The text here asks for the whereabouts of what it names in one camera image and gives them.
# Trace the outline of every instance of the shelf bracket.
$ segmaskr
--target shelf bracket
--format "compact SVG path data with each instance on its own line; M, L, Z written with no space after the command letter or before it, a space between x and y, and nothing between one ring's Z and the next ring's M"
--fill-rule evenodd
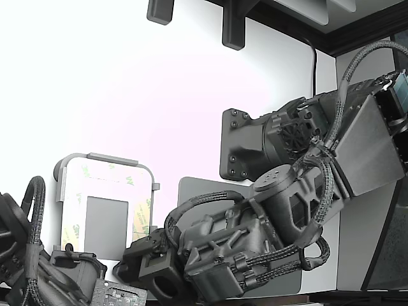
M225 0L222 44L234 50L245 47L245 18L260 0Z
M165 26L173 18L173 8L174 0L149 0L147 19Z

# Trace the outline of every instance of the cable clip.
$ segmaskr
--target cable clip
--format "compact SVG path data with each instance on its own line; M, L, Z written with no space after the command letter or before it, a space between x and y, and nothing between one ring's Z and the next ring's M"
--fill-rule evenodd
M257 287L259 284L256 281L256 274L254 270L249 270L244 272L245 285L247 285L247 290L252 290Z
M239 272L245 272L249 270L249 266L247 264L247 256L244 253L240 253L234 257L235 266Z

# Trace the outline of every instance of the wire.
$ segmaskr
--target wire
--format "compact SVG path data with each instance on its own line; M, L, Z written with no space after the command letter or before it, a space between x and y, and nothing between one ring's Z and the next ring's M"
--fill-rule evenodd
M34 303L39 306L46 306L41 299L38 290L38 280L36 273L38 269L39 254L41 250L41 226L43 223L44 205L45 205L45 182L42 177L33 177L25 191L24 201L34 202L33 217L31 219L31 231L27 241L27 254L25 255L26 264L24 267L27 287L25 289L22 305L25 306L29 296L34 300Z
M74 247L72 246L72 244L66 244L65 245L65 252L67 254L68 257L70 257L71 259L73 259L73 250ZM108 270L108 268L105 265L102 265L98 260L96 260L95 258L91 258L91 257L87 257L87 256L83 256L83 255L78 255L78 260L83 260L83 261L87 261L89 263L91 263L95 270L96 273L98 275L98 278L105 278L105 273Z
M344 112L344 105L346 104L346 98L347 98L347 90L351 81L351 78L353 77L354 72L356 71L358 65L360 62L366 58L368 54L371 52L380 49L380 48L391 48L393 50L397 50L405 54L405 56L408 57L408 48L405 48L404 46L395 43L394 41L377 41L375 43L371 43L361 49L354 59L350 62L350 65L347 67L346 71L343 74L342 80L339 85L339 89L337 90L337 98L336 98L336 111L335 111L335 118L333 121L333 124L331 125L331 128L329 132L326 135L326 138L324 139L324 146L328 149L331 149L333 147L333 144L336 141L337 134L341 128L342 125L342 119L343 119L343 112Z
M317 51L313 44L306 37L302 37L304 41L312 48L313 51L313 67L312 67L312 94L316 95L316 68L317 68Z
M173 238L171 231L176 226L180 218L188 210L192 209L193 207L201 205L201 204L206 204L206 203L215 202L215 201L222 201L222 200L233 200L235 204L237 204L237 203L240 203L243 199L244 199L244 196L242 196L242 194L236 191L229 190L229 191L221 191L218 193L203 194L201 196L196 196L194 198L191 198L185 201L183 204L181 204L181 206L173 209L167 215L166 220L164 221L164 234L166 235L166 240L169 241L169 243L174 249L176 250L178 249L179 245L176 243L175 239Z

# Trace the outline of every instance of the dark wooden shelf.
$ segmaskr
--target dark wooden shelf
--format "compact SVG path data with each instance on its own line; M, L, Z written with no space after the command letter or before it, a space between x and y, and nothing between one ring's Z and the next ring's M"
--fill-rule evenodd
M318 50L333 57L408 29L408 1L402 1L327 34L261 0L206 1L224 8L222 44L235 50L245 47L246 17L299 41L309 40ZM173 15L173 5L174 0L149 0L147 18L160 24L168 24Z

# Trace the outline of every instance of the bolt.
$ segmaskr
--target bolt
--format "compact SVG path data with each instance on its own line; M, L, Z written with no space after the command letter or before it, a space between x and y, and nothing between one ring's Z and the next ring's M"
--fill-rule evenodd
M222 263L224 261L224 258L222 256L217 256L214 259L214 263Z
M305 119L306 120L309 120L309 119L311 119L313 117L313 115L312 115L312 113L307 113L306 115L305 115Z

